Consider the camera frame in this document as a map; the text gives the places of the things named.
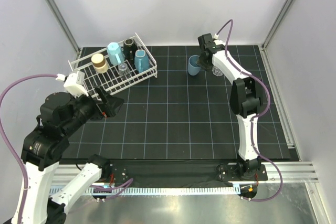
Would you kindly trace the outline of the tall clear glass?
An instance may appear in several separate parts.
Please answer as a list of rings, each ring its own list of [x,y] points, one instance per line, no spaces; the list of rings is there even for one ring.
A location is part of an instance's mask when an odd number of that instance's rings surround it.
[[[213,75],[215,75],[217,77],[223,76],[223,72],[216,66],[212,67],[212,73],[213,73]]]

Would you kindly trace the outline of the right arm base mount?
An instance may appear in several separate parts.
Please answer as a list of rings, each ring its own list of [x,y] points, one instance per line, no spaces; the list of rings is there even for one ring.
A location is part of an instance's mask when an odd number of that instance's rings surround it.
[[[259,169],[244,169],[236,163],[219,164],[216,167],[217,179],[222,182],[249,182],[258,180],[264,182],[268,180],[268,175],[264,165]]]

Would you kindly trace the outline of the black ceramic mug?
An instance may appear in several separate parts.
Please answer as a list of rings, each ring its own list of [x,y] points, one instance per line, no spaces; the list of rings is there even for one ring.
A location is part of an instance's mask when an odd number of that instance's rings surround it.
[[[125,55],[125,58],[128,60],[133,60],[135,57],[135,53],[137,51],[138,47],[136,45],[136,42],[132,38],[128,38],[124,40],[123,42],[123,52]]]

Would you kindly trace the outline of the small clear glass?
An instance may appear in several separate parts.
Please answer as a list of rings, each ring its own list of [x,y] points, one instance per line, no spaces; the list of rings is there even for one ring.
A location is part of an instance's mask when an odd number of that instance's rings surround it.
[[[118,74],[122,80],[127,80],[130,77],[130,69],[126,62],[118,65]]]

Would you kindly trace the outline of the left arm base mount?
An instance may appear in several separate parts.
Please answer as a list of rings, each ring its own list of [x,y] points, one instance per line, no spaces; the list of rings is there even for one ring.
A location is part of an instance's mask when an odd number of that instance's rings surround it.
[[[128,169],[126,166],[121,165],[111,165],[110,175],[108,177],[108,182],[110,184],[122,184],[129,179]]]

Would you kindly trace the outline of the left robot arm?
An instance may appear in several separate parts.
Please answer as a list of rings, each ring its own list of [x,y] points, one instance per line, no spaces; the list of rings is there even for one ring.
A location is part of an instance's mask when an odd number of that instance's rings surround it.
[[[8,223],[64,223],[71,207],[94,182],[106,182],[111,176],[110,161],[93,154],[84,168],[62,192],[49,195],[52,179],[69,138],[87,121],[112,118],[124,100],[97,87],[99,100],[65,92],[49,95],[36,117],[37,126],[23,143],[19,161],[24,173],[16,212]]]

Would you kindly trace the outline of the metal cup with brown base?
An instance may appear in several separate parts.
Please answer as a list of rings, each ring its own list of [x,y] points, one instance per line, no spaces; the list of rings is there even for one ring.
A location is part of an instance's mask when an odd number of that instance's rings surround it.
[[[109,69],[107,61],[103,54],[94,54],[91,57],[92,65],[97,73],[106,73]]]

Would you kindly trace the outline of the light blue hexagonal mug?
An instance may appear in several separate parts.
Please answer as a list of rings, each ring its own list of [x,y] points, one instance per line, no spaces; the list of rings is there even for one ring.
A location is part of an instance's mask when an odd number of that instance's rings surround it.
[[[122,49],[116,42],[111,42],[107,45],[107,53],[109,55],[110,62],[114,66],[120,65],[125,61]]]

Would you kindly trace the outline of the blue floral mug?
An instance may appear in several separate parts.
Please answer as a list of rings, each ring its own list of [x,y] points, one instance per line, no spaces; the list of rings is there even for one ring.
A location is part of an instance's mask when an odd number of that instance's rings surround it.
[[[135,52],[134,65],[138,73],[147,71],[150,68],[150,62],[145,50],[138,49]]]

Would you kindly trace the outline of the light blue plastic tumbler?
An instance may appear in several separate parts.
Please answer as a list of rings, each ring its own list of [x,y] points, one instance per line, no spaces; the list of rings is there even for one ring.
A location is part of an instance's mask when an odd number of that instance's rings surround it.
[[[198,59],[199,55],[192,55],[188,59],[187,72],[190,76],[196,76],[201,70],[201,67],[197,64]]]

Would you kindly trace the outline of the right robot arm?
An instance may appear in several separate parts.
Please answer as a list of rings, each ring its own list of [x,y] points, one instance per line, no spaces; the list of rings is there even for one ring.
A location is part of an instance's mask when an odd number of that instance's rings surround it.
[[[260,170],[257,141],[257,114],[263,106],[263,89],[260,84],[226,51],[224,42],[211,34],[197,38],[201,55],[198,65],[205,70],[218,69],[229,80],[231,93],[229,106],[236,115],[239,129],[239,149],[236,174],[249,180]]]

